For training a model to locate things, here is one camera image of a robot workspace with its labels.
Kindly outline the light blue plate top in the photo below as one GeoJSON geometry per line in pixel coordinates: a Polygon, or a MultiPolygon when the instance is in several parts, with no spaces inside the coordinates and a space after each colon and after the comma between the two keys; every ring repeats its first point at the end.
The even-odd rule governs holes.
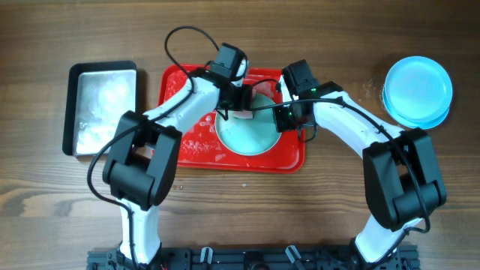
{"type": "Polygon", "coordinates": [[[452,81],[437,62],[410,56],[388,71],[383,88],[388,101],[401,116],[412,120],[434,119],[450,109],[452,81]]]}

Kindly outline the light blue plate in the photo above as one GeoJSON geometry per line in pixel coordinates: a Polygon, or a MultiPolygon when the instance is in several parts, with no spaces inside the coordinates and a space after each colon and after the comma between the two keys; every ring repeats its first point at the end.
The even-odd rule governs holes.
{"type": "Polygon", "coordinates": [[[391,105],[391,103],[388,101],[387,95],[386,95],[386,88],[382,89],[382,102],[383,102],[383,107],[385,111],[400,125],[403,125],[408,128],[421,128],[424,130],[435,128],[439,125],[441,125],[446,119],[449,114],[449,108],[439,117],[437,118],[431,118],[428,120],[412,120],[410,118],[406,118],[401,116],[398,112],[396,112],[391,105]]]}
{"type": "Polygon", "coordinates": [[[412,120],[434,119],[450,109],[452,81],[437,62],[410,56],[388,71],[383,88],[388,101],[401,116],[412,120]]]}
{"type": "Polygon", "coordinates": [[[235,118],[229,113],[229,119],[225,121],[217,115],[215,130],[227,149],[244,156],[261,155],[272,149],[281,138],[271,109],[254,112],[252,119],[235,118]]]}

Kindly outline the pink cleaning sponge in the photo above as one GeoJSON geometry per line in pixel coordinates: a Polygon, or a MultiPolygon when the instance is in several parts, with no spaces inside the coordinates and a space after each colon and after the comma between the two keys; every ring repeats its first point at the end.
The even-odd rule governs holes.
{"type": "Polygon", "coordinates": [[[254,113],[249,110],[242,110],[242,111],[235,111],[233,113],[233,116],[236,119],[253,119],[254,118],[254,113]]]}

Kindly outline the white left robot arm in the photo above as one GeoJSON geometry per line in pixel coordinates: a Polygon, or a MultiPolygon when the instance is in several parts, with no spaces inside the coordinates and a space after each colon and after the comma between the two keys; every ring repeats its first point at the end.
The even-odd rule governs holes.
{"type": "Polygon", "coordinates": [[[176,175],[182,137],[212,111],[247,109],[250,85],[223,77],[192,76],[159,107],[139,114],[128,111],[107,143],[102,179],[109,203],[120,206],[123,240],[115,259],[125,269],[160,269],[158,206],[176,175]]]}

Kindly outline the light blue plate bottom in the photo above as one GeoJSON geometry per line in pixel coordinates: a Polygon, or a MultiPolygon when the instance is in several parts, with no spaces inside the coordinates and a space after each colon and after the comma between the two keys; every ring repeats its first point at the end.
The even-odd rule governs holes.
{"type": "Polygon", "coordinates": [[[229,119],[225,121],[217,115],[215,130],[227,149],[244,156],[261,155],[272,149],[281,138],[271,109],[254,112],[252,119],[235,118],[229,113],[229,119]]]}

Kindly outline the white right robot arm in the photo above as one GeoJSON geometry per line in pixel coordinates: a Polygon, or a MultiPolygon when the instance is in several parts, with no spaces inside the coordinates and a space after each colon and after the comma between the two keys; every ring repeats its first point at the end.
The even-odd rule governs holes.
{"type": "Polygon", "coordinates": [[[321,127],[362,159],[370,217],[353,240],[361,267],[385,262],[408,233],[430,230],[430,216],[446,203],[447,193],[425,130],[384,122],[345,91],[286,102],[273,113],[280,132],[321,127]]]}

